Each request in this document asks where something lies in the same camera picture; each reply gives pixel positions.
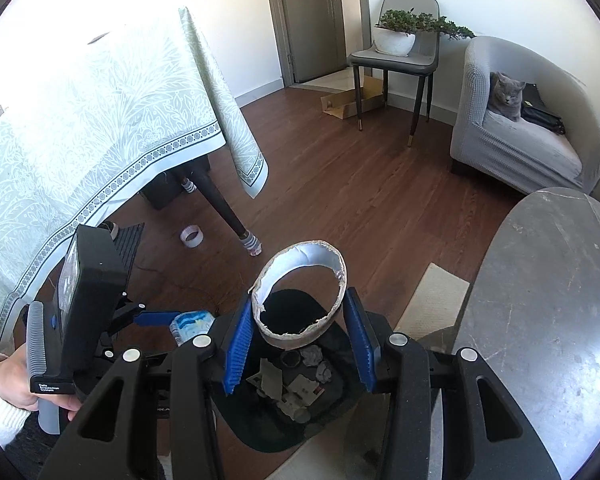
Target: black bag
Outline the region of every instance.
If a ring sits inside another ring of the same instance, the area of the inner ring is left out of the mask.
[[[525,121],[542,126],[554,134],[564,135],[566,132],[560,116],[550,112],[544,106],[536,85],[527,83],[522,91],[520,116]]]

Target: clear tape roll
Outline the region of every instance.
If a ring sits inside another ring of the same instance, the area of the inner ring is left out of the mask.
[[[180,233],[180,241],[189,248],[198,247],[203,239],[202,230],[197,225],[185,227]]]
[[[299,334],[275,334],[260,320],[264,312],[264,301],[269,297],[273,285],[283,276],[299,267],[323,266],[331,269],[338,280],[338,297],[329,313]],[[264,266],[251,289],[253,319],[264,340],[283,350],[293,350],[308,345],[326,332],[336,315],[347,288],[347,267],[342,254],[327,242],[312,240],[301,242],[280,251]]]

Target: wall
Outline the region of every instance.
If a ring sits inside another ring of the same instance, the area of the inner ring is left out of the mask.
[[[344,40],[347,56],[362,50],[362,22],[360,20],[360,0],[342,0],[344,17]]]
[[[576,76],[600,112],[600,21],[585,0],[437,1],[440,12],[459,25],[526,46]],[[371,23],[381,3],[369,0]],[[443,112],[458,109],[465,47],[466,41],[441,38],[433,104]],[[416,78],[392,75],[390,91],[413,97]]]
[[[74,44],[156,6],[181,5],[201,25],[234,96],[282,87],[268,0],[13,0],[0,18],[0,89],[35,78]]]

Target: cardboard box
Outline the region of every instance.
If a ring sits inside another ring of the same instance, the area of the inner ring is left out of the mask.
[[[384,106],[382,97],[382,80],[365,76],[362,90],[362,112]],[[356,91],[347,90],[338,94],[321,97],[322,111],[326,114],[346,119],[356,114]]]

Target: white flower pot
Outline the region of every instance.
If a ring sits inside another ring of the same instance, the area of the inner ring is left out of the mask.
[[[415,34],[405,34],[404,32],[395,32],[387,28],[374,27],[376,50],[383,54],[402,57],[408,56],[415,41]]]

